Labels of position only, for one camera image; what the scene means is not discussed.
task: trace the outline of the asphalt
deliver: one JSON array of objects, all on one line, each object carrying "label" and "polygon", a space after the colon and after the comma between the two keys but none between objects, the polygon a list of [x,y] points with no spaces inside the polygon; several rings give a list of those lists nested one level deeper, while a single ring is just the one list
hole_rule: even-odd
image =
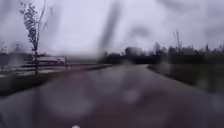
[{"label": "asphalt", "polygon": [[1,99],[0,127],[221,128],[222,112],[211,94],[146,65],[123,65],[69,73]]}]

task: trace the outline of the grassy verge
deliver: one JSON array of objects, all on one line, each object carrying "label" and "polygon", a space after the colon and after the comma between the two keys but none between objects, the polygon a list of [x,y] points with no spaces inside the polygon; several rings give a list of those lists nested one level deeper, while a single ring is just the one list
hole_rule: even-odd
[{"label": "grassy verge", "polygon": [[224,76],[223,65],[170,64],[168,69],[163,69],[160,65],[149,65],[148,68],[195,87],[204,86],[203,89],[209,92],[214,92],[217,86],[224,84],[222,80]]},{"label": "grassy verge", "polygon": [[74,73],[74,71],[75,72],[91,71],[110,66],[113,65],[98,65],[98,66],[81,68],[79,70],[29,75],[29,76],[9,75],[8,77],[0,78],[0,96],[8,96],[13,93],[17,93],[26,89],[43,85],[44,83],[50,81],[55,77],[65,76],[66,74]]}]

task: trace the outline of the windshield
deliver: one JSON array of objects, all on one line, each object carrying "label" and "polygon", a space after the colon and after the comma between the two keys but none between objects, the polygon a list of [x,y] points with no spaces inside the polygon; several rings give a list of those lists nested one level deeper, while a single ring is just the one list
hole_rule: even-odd
[{"label": "windshield", "polygon": [[1,0],[2,127],[224,126],[223,5]]}]

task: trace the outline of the treeline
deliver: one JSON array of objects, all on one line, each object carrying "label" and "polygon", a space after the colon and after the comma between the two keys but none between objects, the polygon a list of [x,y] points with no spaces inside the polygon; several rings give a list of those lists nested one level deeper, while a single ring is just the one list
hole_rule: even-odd
[{"label": "treeline", "polygon": [[100,63],[118,64],[125,61],[134,64],[157,64],[167,61],[171,64],[223,64],[224,46],[209,49],[188,47],[160,47],[156,44],[153,51],[144,52],[136,47],[128,47],[122,53],[105,53]]}]

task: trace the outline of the sky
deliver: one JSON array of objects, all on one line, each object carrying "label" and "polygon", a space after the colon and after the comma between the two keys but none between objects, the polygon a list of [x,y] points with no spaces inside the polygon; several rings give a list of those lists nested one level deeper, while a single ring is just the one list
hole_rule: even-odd
[{"label": "sky", "polygon": [[[120,52],[127,46],[144,50],[155,42],[175,46],[178,30],[183,46],[218,47],[224,42],[223,0],[46,0],[39,52],[93,55],[105,35],[115,2],[119,16],[114,25],[108,51]],[[37,11],[43,0],[33,0]],[[5,45],[20,43],[27,51],[31,44],[19,14],[18,0],[0,1],[0,39]]]}]

